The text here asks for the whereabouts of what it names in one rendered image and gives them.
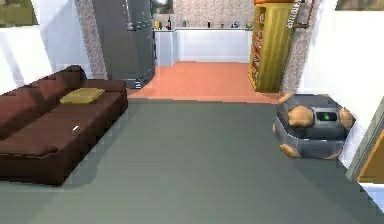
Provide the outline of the white kitchen counter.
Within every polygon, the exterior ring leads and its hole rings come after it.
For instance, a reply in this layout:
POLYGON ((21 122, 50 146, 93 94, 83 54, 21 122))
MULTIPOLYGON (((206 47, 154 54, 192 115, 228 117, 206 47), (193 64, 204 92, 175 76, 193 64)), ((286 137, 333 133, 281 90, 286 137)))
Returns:
POLYGON ((176 28, 155 32, 156 65, 176 62, 247 63, 252 31, 242 28, 176 28))

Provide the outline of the dark grey fridge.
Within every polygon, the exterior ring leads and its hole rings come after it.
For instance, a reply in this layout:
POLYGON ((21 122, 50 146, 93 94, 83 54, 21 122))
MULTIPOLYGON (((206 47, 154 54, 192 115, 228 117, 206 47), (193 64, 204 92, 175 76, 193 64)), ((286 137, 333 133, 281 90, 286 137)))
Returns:
POLYGON ((93 0, 107 76, 141 89, 155 75, 152 0, 93 0))

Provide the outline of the yellow wooden shelf unit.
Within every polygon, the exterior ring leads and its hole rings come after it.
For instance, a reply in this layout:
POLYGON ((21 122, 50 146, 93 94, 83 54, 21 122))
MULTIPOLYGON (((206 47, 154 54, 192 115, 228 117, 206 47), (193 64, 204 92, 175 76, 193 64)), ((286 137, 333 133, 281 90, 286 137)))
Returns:
POLYGON ((255 5, 248 79, 256 92, 278 93, 291 50, 292 3, 255 5))

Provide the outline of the olive yellow cushion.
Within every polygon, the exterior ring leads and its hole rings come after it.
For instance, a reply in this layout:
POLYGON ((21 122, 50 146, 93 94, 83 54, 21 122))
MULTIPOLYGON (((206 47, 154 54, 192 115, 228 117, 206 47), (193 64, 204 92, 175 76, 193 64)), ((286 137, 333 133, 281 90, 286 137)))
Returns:
POLYGON ((104 93, 98 88, 79 88, 71 91, 60 99, 61 104, 90 104, 99 99, 104 93))

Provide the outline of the grey box with orange corners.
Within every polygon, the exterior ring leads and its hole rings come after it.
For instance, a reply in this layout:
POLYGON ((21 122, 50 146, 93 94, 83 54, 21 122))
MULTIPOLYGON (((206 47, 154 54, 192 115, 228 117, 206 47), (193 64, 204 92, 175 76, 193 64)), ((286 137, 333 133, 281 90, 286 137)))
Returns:
POLYGON ((327 94, 286 94, 272 131, 291 158, 337 159, 356 119, 327 94))

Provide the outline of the dark brown sofa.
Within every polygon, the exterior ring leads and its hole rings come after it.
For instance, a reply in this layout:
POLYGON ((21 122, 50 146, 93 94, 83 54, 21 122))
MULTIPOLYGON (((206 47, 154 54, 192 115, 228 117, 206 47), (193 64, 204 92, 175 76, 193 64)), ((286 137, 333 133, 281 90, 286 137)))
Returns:
POLYGON ((89 79, 78 65, 0 95, 0 181, 62 185, 127 107, 124 81, 89 79), (79 88, 104 93, 60 103, 79 88))

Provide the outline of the orange wooden door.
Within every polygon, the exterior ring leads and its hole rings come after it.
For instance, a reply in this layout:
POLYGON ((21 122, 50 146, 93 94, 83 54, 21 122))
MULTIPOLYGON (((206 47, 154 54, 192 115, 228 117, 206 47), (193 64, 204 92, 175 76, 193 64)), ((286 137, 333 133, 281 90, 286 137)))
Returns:
POLYGON ((357 181, 360 183, 384 184, 384 129, 368 155, 357 181))

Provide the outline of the window with green view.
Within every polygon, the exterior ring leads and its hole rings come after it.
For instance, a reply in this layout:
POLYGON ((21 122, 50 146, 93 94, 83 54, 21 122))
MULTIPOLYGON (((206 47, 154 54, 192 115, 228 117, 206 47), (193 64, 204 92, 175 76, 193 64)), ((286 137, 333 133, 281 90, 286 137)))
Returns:
POLYGON ((0 28, 37 24, 31 0, 0 0, 0 28))

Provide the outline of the framed picture on wall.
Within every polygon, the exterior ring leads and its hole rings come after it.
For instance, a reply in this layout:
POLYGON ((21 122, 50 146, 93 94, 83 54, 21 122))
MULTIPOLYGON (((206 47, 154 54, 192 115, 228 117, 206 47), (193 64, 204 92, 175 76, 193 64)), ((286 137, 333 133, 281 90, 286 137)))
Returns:
POLYGON ((338 0, 338 11, 384 11, 384 0, 338 0))

